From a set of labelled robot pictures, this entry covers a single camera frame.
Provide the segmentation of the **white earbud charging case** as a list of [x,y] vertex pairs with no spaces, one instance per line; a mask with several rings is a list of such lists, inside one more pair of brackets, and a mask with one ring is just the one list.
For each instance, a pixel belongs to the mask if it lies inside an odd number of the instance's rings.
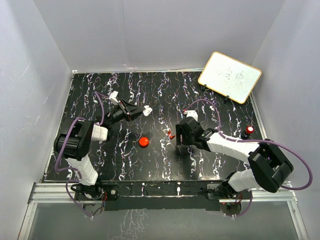
[[143,115],[147,117],[151,112],[152,112],[152,108],[149,105],[145,105]]

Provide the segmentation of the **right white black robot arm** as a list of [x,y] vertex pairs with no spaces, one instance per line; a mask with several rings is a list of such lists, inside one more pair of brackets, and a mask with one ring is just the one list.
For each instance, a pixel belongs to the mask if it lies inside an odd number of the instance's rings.
[[220,153],[243,161],[249,169],[230,173],[211,193],[233,199],[240,192],[252,188],[276,193],[294,167],[280,148],[271,141],[243,142],[213,128],[203,129],[192,116],[175,126],[176,144],[195,146],[200,150]]

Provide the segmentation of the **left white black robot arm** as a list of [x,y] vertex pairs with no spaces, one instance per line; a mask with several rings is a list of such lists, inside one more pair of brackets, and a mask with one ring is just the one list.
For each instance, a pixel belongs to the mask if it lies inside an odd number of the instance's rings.
[[86,187],[86,194],[93,200],[103,195],[103,187],[98,184],[98,173],[94,169],[89,150],[91,142],[104,142],[110,137],[113,124],[125,119],[130,122],[141,115],[148,116],[152,108],[148,105],[138,106],[117,100],[114,107],[107,113],[103,113],[101,123],[85,120],[82,117],[67,118],[60,127],[55,138],[53,148],[58,153],[55,164],[57,172],[73,170],[79,179],[79,183]]

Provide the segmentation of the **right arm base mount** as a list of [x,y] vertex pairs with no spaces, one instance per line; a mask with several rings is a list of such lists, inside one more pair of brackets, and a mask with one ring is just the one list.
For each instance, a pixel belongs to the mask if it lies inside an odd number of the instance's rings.
[[209,183],[205,187],[201,187],[199,194],[204,195],[209,200],[233,199],[240,194],[245,195],[245,191],[236,192],[232,187],[223,184]]

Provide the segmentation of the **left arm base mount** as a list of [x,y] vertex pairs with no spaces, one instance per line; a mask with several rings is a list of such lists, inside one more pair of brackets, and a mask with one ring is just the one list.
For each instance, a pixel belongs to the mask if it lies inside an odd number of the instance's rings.
[[75,199],[80,201],[116,201],[119,198],[117,185],[92,185],[80,183],[73,184],[70,189],[75,192]]

